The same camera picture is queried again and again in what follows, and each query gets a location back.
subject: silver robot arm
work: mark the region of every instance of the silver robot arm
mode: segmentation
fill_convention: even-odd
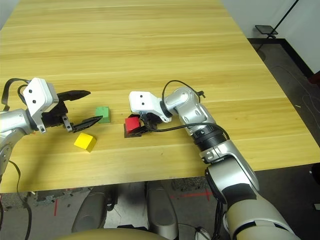
[[[20,96],[27,109],[9,111],[9,87],[15,81],[24,81],[27,85]],[[4,86],[1,102],[5,104],[0,111],[0,182],[5,173],[11,153],[16,143],[24,136],[34,131],[42,134],[48,127],[64,125],[68,132],[78,132],[89,128],[98,122],[102,116],[88,118],[78,125],[70,123],[67,117],[68,110],[64,104],[66,100],[80,99],[90,94],[89,91],[72,90],[56,93],[53,85],[42,78],[24,80],[12,78]]]
[[[129,101],[133,112],[152,112],[163,122],[177,115],[184,125],[212,124],[185,129],[200,149],[204,163],[209,164],[205,176],[213,195],[227,204],[225,225],[232,240],[299,239],[277,209],[259,195],[254,171],[189,87],[178,88],[164,102],[142,91],[131,92]]]

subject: wood grain surface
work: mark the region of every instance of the wood grain surface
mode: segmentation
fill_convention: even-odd
[[[218,0],[21,0],[0,34],[0,89],[9,78],[40,77],[57,93],[91,91],[66,102],[74,123],[111,109],[111,123],[84,131],[97,138],[91,153],[61,126],[23,137],[11,156],[21,191],[203,175],[184,129],[124,138],[130,91],[160,96],[170,80],[205,92],[204,105],[254,170],[319,161],[303,121]],[[24,107],[18,86],[12,110]],[[0,191],[14,192],[17,179],[9,165]]]

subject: green block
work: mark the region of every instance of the green block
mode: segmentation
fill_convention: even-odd
[[[107,106],[98,106],[95,109],[95,115],[96,116],[103,116],[100,121],[98,121],[99,124],[105,124],[110,123],[110,110]]]

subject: white wall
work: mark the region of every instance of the white wall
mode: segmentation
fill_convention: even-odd
[[[256,30],[255,25],[271,25],[275,27],[293,3],[293,0],[221,1],[247,38],[263,38],[263,35],[260,35]]]
[[[275,27],[295,0],[221,0],[247,38],[265,38],[255,25]],[[320,1],[300,0],[277,29],[314,72],[320,71]]]
[[[309,68],[320,71],[320,1],[300,0],[278,29]]]
[[[0,30],[5,25],[19,0],[0,0]]]

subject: yellow block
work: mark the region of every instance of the yellow block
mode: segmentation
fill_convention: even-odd
[[[87,150],[90,153],[96,145],[96,143],[97,140],[93,136],[81,132],[75,140],[74,145],[84,150]]]

